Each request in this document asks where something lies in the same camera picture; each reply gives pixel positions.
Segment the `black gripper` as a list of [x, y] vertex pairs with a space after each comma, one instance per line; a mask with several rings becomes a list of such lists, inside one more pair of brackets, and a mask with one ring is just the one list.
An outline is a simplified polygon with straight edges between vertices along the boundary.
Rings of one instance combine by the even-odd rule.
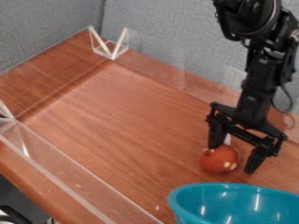
[[267, 120], [275, 95], [276, 89], [271, 91], [243, 89], [236, 107], [216, 101], [209, 104], [208, 148], [216, 149], [223, 145], [227, 135], [253, 145], [244, 167], [245, 174], [252, 174], [268, 157], [277, 156], [287, 140], [285, 133]]

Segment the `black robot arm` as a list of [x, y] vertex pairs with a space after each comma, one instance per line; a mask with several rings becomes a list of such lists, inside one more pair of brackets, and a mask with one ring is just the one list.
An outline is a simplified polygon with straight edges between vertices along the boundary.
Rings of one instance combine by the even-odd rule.
[[287, 135], [267, 121], [277, 89], [285, 89], [295, 73], [299, 20], [281, 0], [212, 0], [224, 37], [247, 48], [247, 77], [241, 81], [237, 106], [209, 105], [208, 148], [232, 135], [253, 146], [244, 173], [256, 171], [275, 157]]

